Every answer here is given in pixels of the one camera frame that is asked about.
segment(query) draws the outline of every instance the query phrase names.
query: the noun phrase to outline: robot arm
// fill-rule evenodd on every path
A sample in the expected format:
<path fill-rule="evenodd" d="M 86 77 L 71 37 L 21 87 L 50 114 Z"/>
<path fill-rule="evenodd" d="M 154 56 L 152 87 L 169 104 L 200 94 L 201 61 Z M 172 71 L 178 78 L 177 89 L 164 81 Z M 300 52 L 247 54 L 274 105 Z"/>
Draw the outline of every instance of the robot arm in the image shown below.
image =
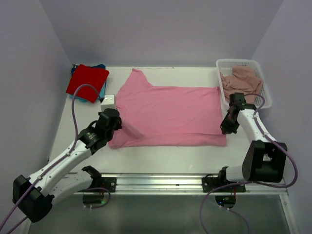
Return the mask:
<path fill-rule="evenodd" d="M 276 141 L 259 118 L 259 113 L 255 114 L 256 107 L 247 104 L 244 94 L 235 93 L 230 95 L 230 108 L 221 123 L 223 134 L 236 133 L 241 125 L 250 142 L 250 147 L 242 165 L 222 168 L 221 173 L 226 181 L 263 181 L 280 182 L 283 178 L 286 155 L 274 146 L 264 134 L 273 141 Z M 254 118 L 264 134 L 261 133 Z M 284 143 L 277 142 L 283 149 L 287 150 Z"/>
<path fill-rule="evenodd" d="M 90 186 L 99 187 L 101 175 L 91 166 L 84 167 L 82 171 L 69 178 L 63 178 L 80 162 L 104 147 L 113 138 L 114 131 L 121 128 L 122 122 L 116 110 L 114 95 L 105 96 L 101 103 L 101 110 L 99 119 L 79 133 L 75 148 L 71 152 L 69 150 L 74 142 L 62 154 L 28 178 L 20 175 L 14 180 L 14 203 L 35 181 L 39 180 L 18 205 L 32 222 L 40 221 L 49 213 L 52 204 L 67 196 Z M 56 165 L 41 177 L 42 173 L 54 164 Z"/>

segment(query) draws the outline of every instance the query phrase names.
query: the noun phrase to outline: blue cloth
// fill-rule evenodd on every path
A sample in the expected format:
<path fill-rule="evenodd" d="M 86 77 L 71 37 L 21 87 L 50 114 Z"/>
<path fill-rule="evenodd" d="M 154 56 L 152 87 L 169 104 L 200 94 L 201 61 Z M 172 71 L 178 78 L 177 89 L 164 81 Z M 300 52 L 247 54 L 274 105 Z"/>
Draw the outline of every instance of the blue cloth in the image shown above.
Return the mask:
<path fill-rule="evenodd" d="M 77 67 L 78 67 L 78 66 L 75 65 L 75 66 L 72 68 L 72 70 L 71 70 L 72 76 L 73 76 L 75 70 L 77 69 Z M 99 65 L 93 66 L 93 67 L 96 67 L 96 68 L 103 68 L 103 69 L 106 68 L 106 66 L 105 66 L 104 64 L 99 64 Z M 100 95 L 101 98 L 104 97 L 104 95 L 105 95 L 105 89 L 106 89 L 106 82 L 103 84 L 103 87 L 101 88 L 101 91 L 99 92 L 99 95 Z M 80 97 L 76 97 L 76 99 L 78 99 L 80 102 L 87 102 L 87 101 L 88 101 L 88 100 L 83 99 L 83 98 L 80 98 Z"/>

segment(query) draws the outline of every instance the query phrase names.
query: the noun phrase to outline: folded clothing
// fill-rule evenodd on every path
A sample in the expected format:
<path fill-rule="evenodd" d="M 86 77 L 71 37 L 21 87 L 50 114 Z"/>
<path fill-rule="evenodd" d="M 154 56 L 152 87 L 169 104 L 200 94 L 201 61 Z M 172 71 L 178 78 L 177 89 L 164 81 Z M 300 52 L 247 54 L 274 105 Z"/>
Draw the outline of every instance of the folded clothing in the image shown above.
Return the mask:
<path fill-rule="evenodd" d="M 74 72 L 75 72 L 75 70 L 77 69 L 78 66 L 79 66 L 79 65 L 75 65 L 75 66 L 72 68 L 72 70 L 71 70 L 72 76 L 73 76 L 73 74 L 74 74 Z M 94 67 L 106 69 L 106 66 L 105 66 L 104 64 L 99 64 L 99 65 L 96 65 L 96 66 L 92 66 L 91 68 L 94 68 Z M 101 88 L 101 91 L 100 91 L 100 93 L 99 93 L 99 95 L 100 95 L 101 98 L 104 97 L 104 95 L 105 95 L 105 89 L 106 89 L 106 82 L 104 82 L 104 84 L 103 84 L 103 86 L 102 86 L 102 88 Z M 80 97 L 77 97 L 77 96 L 76 96 L 76 99 L 78 99 L 80 102 L 87 102 L 87 101 L 88 101 L 88 100 L 86 100 L 86 99 L 83 99 L 83 98 L 80 98 Z"/>
<path fill-rule="evenodd" d="M 66 92 L 74 94 L 75 90 L 82 84 L 91 84 L 95 89 L 100 92 L 109 75 L 109 71 L 102 68 L 91 68 L 84 65 L 79 65 L 74 72 Z M 86 99 L 90 102 L 95 102 L 98 95 L 90 87 L 84 87 L 79 90 L 78 97 Z"/>
<path fill-rule="evenodd" d="M 130 146 L 226 145 L 219 89 L 153 86 L 133 69 L 116 95 L 122 129 L 108 143 Z"/>
<path fill-rule="evenodd" d="M 237 66 L 232 69 L 233 75 L 224 77 L 220 72 L 224 96 L 227 101 L 233 93 L 260 94 L 263 81 L 255 75 L 252 68 L 247 66 Z M 245 97 L 247 103 L 254 103 L 255 96 Z"/>

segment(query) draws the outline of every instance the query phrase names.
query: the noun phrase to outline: white laundry basket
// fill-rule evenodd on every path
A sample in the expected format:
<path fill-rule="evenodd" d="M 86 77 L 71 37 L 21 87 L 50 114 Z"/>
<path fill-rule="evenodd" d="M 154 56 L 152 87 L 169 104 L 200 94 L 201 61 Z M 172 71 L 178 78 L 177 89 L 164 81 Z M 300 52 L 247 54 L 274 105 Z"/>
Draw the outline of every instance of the white laundry basket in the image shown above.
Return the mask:
<path fill-rule="evenodd" d="M 265 98 L 265 104 L 262 108 L 265 109 L 265 108 L 270 108 L 272 106 L 272 100 L 271 100 L 267 85 L 265 83 L 264 76 L 261 71 L 259 63 L 257 63 L 254 60 L 247 60 L 247 59 L 219 59 L 217 60 L 215 64 L 216 64 L 216 69 L 218 71 L 217 73 L 218 73 L 219 86 L 221 90 L 222 100 L 226 108 L 229 108 L 229 102 L 224 97 L 224 91 L 223 91 L 220 72 L 223 74 L 224 77 L 232 75 L 232 68 L 236 66 L 248 66 L 255 71 L 255 75 L 263 80 L 263 86 L 260 91 L 260 94 Z M 256 107 L 259 107 L 261 103 L 262 103 L 262 99 L 260 97 L 257 97 L 254 102 Z"/>

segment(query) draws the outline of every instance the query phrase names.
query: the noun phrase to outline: pink towel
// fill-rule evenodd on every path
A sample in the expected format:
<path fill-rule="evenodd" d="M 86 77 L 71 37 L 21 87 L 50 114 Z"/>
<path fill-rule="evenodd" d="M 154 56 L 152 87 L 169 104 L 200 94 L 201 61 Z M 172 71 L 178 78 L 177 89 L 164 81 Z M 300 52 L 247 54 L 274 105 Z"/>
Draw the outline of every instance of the pink towel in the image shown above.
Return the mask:
<path fill-rule="evenodd" d="M 218 87 L 153 86 L 143 72 L 133 69 L 116 105 L 122 129 L 115 131 L 111 148 L 226 145 Z"/>
<path fill-rule="evenodd" d="M 247 66 L 237 66 L 232 69 L 233 75 L 224 77 L 220 72 L 224 96 L 227 101 L 233 93 L 260 94 L 263 81 L 256 77 L 254 70 Z M 247 103 L 254 103 L 255 96 L 245 97 Z"/>

